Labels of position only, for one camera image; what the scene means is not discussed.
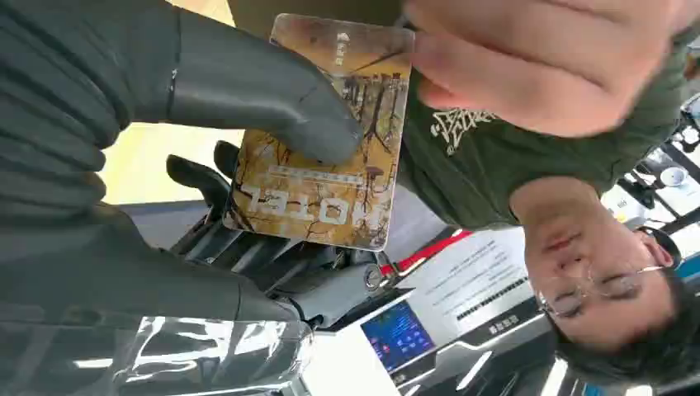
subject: mouth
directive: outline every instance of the mouth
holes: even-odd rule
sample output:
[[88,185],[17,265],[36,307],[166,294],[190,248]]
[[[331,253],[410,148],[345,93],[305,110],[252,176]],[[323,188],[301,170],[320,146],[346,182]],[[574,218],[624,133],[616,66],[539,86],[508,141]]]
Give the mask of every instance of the mouth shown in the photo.
[[581,233],[566,237],[553,238],[545,247],[545,252],[559,252],[568,248],[576,239],[581,237]]

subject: yellow wall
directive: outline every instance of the yellow wall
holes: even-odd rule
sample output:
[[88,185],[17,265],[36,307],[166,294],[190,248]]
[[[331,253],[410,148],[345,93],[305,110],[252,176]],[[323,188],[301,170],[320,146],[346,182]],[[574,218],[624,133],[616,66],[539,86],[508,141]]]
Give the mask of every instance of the yellow wall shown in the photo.
[[[234,21],[226,0],[171,0],[173,4],[228,25]],[[106,150],[107,163],[100,176],[107,185],[105,202],[134,204],[200,200],[197,190],[179,186],[165,171],[169,154],[214,167],[214,146],[226,140],[240,146],[240,130],[210,130],[179,125],[134,124]]]

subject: red stripe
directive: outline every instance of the red stripe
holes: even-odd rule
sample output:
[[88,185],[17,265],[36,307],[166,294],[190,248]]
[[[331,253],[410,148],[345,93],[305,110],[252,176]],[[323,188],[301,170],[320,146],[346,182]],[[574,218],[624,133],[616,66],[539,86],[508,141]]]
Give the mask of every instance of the red stripe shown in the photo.
[[[397,267],[399,268],[400,272],[407,271],[408,269],[410,269],[412,266],[414,266],[420,260],[422,260],[422,259],[427,260],[430,257],[435,256],[436,254],[445,250],[445,248],[452,245],[453,243],[457,243],[457,242],[461,241],[462,239],[464,239],[472,234],[473,234],[472,232],[466,231],[463,229],[457,235],[453,235],[450,238],[445,238],[441,241],[438,241],[438,242],[426,247],[425,249],[418,251],[413,256],[411,256],[405,260],[400,261],[399,264],[397,265]],[[394,269],[391,268],[391,266],[383,266],[381,268],[382,275],[389,275],[393,271],[394,271]]]

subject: plastic wrap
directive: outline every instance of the plastic wrap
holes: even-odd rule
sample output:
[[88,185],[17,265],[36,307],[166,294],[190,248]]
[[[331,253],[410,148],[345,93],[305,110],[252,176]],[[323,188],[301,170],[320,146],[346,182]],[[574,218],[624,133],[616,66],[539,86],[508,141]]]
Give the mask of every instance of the plastic wrap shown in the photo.
[[123,315],[99,322],[49,325],[0,316],[0,394],[260,394],[298,378],[312,343],[302,322]]

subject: white graphic print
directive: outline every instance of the white graphic print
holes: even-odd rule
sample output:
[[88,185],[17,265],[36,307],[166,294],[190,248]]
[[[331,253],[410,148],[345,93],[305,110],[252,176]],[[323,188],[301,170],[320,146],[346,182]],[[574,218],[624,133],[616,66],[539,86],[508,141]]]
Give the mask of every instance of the white graphic print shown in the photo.
[[435,123],[430,127],[430,133],[434,137],[439,135],[447,143],[447,155],[452,156],[461,142],[465,132],[477,127],[479,123],[491,122],[497,117],[488,111],[475,111],[465,109],[453,109],[449,111],[436,111],[433,113]]

